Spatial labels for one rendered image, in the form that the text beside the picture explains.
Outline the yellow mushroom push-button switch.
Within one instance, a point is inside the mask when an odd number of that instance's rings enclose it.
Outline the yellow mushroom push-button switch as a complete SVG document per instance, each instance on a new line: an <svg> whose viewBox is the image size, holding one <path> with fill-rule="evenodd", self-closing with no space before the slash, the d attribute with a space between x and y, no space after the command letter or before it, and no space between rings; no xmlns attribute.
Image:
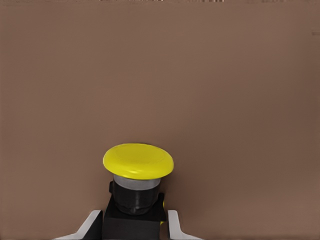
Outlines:
<svg viewBox="0 0 320 240"><path fill-rule="evenodd" d="M174 169L172 156L150 144L123 143L107 150L103 166L113 178L101 239L160 240L167 221L161 180Z"/></svg>

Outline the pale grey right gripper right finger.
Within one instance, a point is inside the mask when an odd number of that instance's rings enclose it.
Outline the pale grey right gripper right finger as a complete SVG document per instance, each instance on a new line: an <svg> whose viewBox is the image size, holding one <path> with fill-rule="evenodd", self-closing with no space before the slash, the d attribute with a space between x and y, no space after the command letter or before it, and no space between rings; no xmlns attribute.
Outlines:
<svg viewBox="0 0 320 240"><path fill-rule="evenodd" d="M168 238L170 240L203 240L181 230L179 214L176 210L168 210Z"/></svg>

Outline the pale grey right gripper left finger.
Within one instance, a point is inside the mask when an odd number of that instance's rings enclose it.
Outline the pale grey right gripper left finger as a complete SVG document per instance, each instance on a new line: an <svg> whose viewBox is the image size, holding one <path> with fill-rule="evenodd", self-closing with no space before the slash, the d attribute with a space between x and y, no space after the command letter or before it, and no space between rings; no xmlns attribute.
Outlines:
<svg viewBox="0 0 320 240"><path fill-rule="evenodd" d="M75 233L56 237L53 240L102 240L102 227L103 211L93 210Z"/></svg>

